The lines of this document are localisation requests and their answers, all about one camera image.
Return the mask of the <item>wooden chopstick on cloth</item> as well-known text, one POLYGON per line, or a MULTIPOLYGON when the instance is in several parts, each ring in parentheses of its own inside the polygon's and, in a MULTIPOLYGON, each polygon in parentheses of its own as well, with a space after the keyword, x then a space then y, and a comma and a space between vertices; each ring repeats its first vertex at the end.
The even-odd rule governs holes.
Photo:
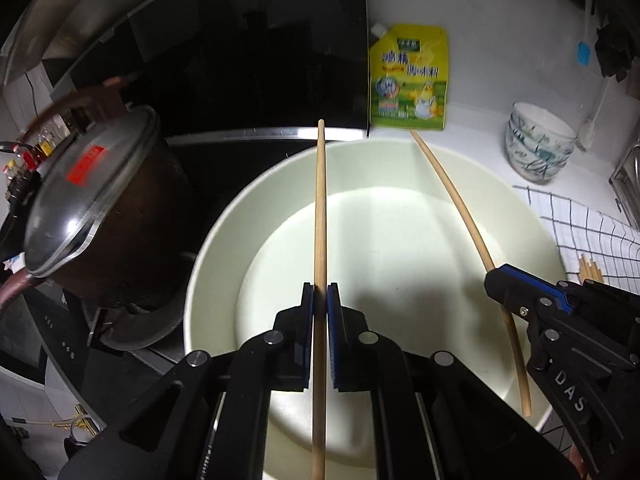
POLYGON ((581 255, 578 259, 578 266, 578 278, 582 284, 588 281, 598 283, 604 282, 603 274, 593 259, 587 258, 585 255, 581 255))

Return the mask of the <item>checkered white cloth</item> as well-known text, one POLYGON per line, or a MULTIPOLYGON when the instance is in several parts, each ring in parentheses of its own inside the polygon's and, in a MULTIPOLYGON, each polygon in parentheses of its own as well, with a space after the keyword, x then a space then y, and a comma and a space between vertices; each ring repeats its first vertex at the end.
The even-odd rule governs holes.
POLYGON ((603 281, 639 293, 639 232, 571 198, 515 185, 555 240, 565 274, 577 282, 582 260, 594 263, 603 281))

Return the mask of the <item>white round plate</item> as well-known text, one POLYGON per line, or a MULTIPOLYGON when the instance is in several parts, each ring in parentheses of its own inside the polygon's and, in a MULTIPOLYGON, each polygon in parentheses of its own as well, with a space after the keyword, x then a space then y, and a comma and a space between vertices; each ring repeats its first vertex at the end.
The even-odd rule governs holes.
MULTIPOLYGON (((431 148, 460 192, 496 266, 564 280, 555 241, 509 185, 472 159, 431 148)), ((250 184, 209 232, 190 278, 186 352, 235 350, 299 304, 314 270, 316 149, 250 184)), ((500 308, 484 291, 485 268, 454 205, 410 136, 326 148, 328 279, 343 304, 400 348, 448 350, 541 430, 551 408, 530 380, 521 412, 500 308)), ((367 393, 338 393, 328 377, 327 479, 375 479, 367 393)), ((264 479, 311 478, 311 392, 271 395, 264 479)))

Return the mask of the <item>steel dish rack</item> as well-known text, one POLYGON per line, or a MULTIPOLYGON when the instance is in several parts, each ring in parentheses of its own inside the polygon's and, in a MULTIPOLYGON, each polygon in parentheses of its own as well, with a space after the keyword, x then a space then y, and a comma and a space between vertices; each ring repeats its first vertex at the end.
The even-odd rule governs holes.
POLYGON ((635 230, 640 223, 640 146, 634 141, 620 159, 612 176, 610 185, 616 194, 620 210, 623 211, 629 225, 635 230))

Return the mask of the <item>top floral bowl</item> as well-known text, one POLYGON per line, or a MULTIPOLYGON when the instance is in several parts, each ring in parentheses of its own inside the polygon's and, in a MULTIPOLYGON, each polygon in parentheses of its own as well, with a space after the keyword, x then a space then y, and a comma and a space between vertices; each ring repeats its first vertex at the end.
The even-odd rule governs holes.
POLYGON ((577 133, 555 114, 535 104, 513 104, 504 147, 510 165, 524 179, 553 180, 574 153, 576 142, 577 133))

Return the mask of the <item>white hanging brush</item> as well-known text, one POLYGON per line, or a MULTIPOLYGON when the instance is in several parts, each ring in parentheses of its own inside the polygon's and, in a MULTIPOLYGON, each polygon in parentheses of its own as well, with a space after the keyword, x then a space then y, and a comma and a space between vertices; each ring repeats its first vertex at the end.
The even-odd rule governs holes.
POLYGON ((577 143, 584 152, 590 151, 593 146, 594 138, 596 137, 597 121, 601 114, 601 110, 605 102, 606 96, 608 95, 608 88, 610 88, 611 82, 612 82, 611 77, 605 78, 596 104, 594 104, 594 107, 590 115, 588 116, 588 118, 582 123, 582 125, 578 129, 577 143))

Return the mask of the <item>dark pot with glass lid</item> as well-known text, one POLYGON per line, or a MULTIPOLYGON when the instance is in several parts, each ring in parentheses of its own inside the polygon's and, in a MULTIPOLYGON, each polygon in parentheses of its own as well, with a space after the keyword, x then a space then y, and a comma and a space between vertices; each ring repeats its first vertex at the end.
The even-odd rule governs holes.
POLYGON ((84 108, 93 122, 8 187, 1 257, 23 255, 25 265, 2 283, 1 307, 54 281, 93 308, 100 341, 129 350, 162 339, 182 319, 186 213, 183 176, 156 114, 122 102, 123 84, 72 92, 2 143, 2 152, 35 155, 28 141, 54 116, 84 108))

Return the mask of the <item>yellow seasoning pouch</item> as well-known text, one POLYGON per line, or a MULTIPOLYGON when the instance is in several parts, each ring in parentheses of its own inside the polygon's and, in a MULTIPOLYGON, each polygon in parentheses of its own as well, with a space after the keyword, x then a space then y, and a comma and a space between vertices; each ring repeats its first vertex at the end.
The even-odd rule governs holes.
POLYGON ((445 29, 397 24, 370 49, 370 121, 388 128, 442 131, 449 42, 445 29))

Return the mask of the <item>black hanging cloth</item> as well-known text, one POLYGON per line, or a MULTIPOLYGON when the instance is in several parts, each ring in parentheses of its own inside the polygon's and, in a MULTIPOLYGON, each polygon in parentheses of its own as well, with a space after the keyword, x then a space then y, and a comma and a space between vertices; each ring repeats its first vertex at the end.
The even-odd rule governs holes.
POLYGON ((621 82, 639 56, 639 17, 631 12, 602 11, 599 18, 594 48, 601 74, 621 82))

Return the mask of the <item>black range hood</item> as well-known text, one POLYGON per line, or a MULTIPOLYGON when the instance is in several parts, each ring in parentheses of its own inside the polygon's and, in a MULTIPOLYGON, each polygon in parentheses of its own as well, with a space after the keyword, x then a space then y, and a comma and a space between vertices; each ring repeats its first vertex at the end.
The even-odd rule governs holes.
POLYGON ((1 0, 1 87, 32 117, 106 82, 168 136, 367 130, 367 0, 1 0))

